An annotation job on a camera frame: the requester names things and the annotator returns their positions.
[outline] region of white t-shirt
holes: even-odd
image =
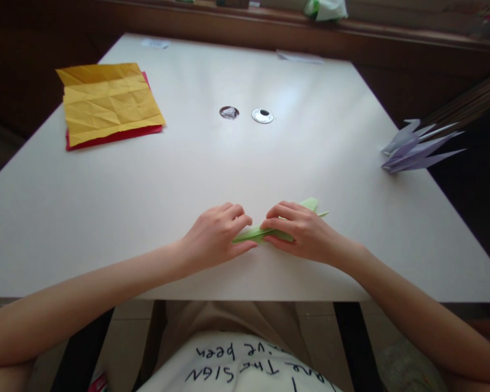
[[[179,349],[138,392],[336,391],[319,372],[253,335],[202,332]]]

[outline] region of hole in table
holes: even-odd
[[[234,106],[224,106],[219,110],[219,115],[227,120],[235,120],[240,115],[240,111]]]

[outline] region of creased paper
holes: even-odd
[[[71,147],[165,120],[136,63],[84,65],[57,70],[64,83]]]
[[[301,63],[323,64],[323,59],[315,54],[287,52],[281,50],[276,50],[276,53],[280,58],[285,60],[297,61]]]

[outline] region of purple origami crane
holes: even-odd
[[[382,152],[389,156],[389,159],[383,163],[382,168],[389,173],[401,172],[403,170],[416,170],[425,169],[443,159],[446,159],[452,155],[456,155],[458,152],[464,151],[457,150],[447,152],[445,154],[439,154],[429,156],[436,151],[439,147],[449,141],[451,138],[463,133],[453,132],[438,139],[430,140],[428,142],[421,143],[423,140],[428,139],[439,132],[442,132],[457,123],[453,123],[444,126],[438,130],[427,133],[433,129],[436,125],[429,125],[428,127],[415,130],[420,123],[420,120],[405,120],[410,123],[405,128],[400,129],[397,135],[392,141],[382,150]]]

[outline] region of left hand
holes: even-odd
[[[239,204],[225,203],[201,214],[178,242],[186,254],[189,272],[217,266],[256,248],[258,244],[254,241],[232,243],[238,233],[250,225],[252,218],[245,215]]]

